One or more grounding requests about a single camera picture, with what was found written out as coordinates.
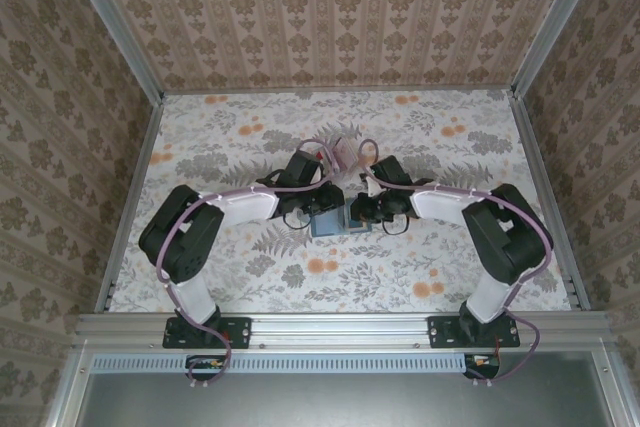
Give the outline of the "aluminium back rail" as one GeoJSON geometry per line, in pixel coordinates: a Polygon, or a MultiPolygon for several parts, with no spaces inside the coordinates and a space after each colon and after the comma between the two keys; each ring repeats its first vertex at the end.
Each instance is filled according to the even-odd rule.
{"type": "Polygon", "coordinates": [[[280,94],[280,93],[318,93],[318,92],[423,92],[423,91],[475,91],[475,90],[507,90],[512,92],[508,84],[488,85],[394,85],[394,86],[324,86],[324,87],[275,87],[275,88],[229,88],[229,89],[200,89],[200,90],[166,90],[163,96],[173,95],[222,95],[222,94],[280,94]]]}

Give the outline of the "aluminium side rail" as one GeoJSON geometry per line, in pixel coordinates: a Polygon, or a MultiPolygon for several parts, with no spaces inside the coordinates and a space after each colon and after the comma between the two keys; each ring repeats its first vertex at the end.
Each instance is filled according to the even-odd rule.
{"type": "Polygon", "coordinates": [[[115,285],[126,253],[128,239],[135,218],[144,179],[149,167],[155,139],[159,132],[163,110],[163,102],[160,102],[158,105],[154,106],[151,111],[149,123],[145,131],[145,136],[131,178],[124,209],[119,221],[111,253],[104,271],[100,291],[93,310],[96,314],[102,314],[109,309],[113,293],[115,292],[115,285]]]}
{"type": "Polygon", "coordinates": [[[582,281],[565,225],[548,177],[542,154],[523,99],[512,94],[510,105],[527,158],[541,211],[554,240],[554,253],[571,307],[590,311],[591,303],[582,281]]]}

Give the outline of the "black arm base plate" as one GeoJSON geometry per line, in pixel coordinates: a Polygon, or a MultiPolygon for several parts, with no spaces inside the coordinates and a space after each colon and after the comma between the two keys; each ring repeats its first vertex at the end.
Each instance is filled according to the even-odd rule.
{"type": "MultiPolygon", "coordinates": [[[[207,322],[206,327],[216,330],[232,348],[247,349],[252,334],[249,317],[220,317],[207,322]]],[[[162,346],[165,349],[223,349],[221,340],[209,332],[197,329],[181,316],[170,317],[166,324],[162,346]]]]}
{"type": "Polygon", "coordinates": [[[513,319],[501,315],[490,323],[474,317],[431,316],[427,319],[431,348],[514,348],[521,345],[513,319]]]}

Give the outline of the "black controller box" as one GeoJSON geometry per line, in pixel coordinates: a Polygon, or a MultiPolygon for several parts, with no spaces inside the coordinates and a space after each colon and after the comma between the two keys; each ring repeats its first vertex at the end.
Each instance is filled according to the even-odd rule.
{"type": "Polygon", "coordinates": [[[500,369],[498,354],[465,354],[464,376],[472,380],[494,379],[500,369]]]}
{"type": "Polygon", "coordinates": [[[192,383],[211,383],[226,369],[224,355],[192,355],[185,360],[185,375],[192,383]]]}

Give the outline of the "clear plastic card box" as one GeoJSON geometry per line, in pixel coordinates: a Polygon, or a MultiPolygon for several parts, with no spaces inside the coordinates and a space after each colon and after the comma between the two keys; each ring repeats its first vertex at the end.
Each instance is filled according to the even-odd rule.
{"type": "Polygon", "coordinates": [[[326,147],[321,146],[316,156],[334,174],[351,173],[359,164],[355,144],[346,137],[339,137],[337,140],[328,142],[326,147]]]}

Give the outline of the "blue card holder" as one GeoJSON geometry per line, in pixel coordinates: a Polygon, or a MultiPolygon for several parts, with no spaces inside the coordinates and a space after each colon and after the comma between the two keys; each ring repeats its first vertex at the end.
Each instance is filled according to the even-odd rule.
{"type": "Polygon", "coordinates": [[[370,224],[353,220],[347,206],[313,217],[310,226],[313,238],[355,235],[372,230],[370,224]]]}

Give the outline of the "aluminium mounting rail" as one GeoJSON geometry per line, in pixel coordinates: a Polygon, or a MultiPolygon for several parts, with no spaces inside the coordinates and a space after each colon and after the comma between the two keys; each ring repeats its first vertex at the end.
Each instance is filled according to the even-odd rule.
{"type": "MultiPolygon", "coordinates": [[[[80,317],[72,348],[94,352],[159,353],[171,313],[103,313],[80,317]]],[[[258,352],[391,352],[430,349],[427,319],[435,313],[250,313],[249,350],[258,352]]],[[[540,332],[542,352],[591,351],[615,344],[606,315],[594,311],[519,313],[524,352],[540,332]]]]}

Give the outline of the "aluminium frame post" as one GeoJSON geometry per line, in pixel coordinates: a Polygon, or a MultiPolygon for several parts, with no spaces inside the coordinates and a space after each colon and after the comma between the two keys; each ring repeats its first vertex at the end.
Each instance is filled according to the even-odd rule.
{"type": "Polygon", "coordinates": [[[122,9],[115,0],[90,0],[90,2],[115,41],[151,106],[158,108],[162,104],[164,89],[160,86],[156,74],[146,59],[142,44],[135,38],[132,29],[126,22],[122,9]]]}
{"type": "Polygon", "coordinates": [[[578,2],[579,0],[553,0],[551,3],[548,15],[542,22],[511,84],[516,99],[523,98],[531,87],[578,2]]]}

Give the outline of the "grey metal panel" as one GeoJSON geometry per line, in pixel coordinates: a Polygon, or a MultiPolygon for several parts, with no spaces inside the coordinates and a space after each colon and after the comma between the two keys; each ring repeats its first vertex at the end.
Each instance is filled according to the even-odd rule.
{"type": "Polygon", "coordinates": [[[640,427],[620,358],[538,353],[491,384],[458,373],[284,373],[207,387],[177,372],[70,358],[46,427],[640,427]]]}

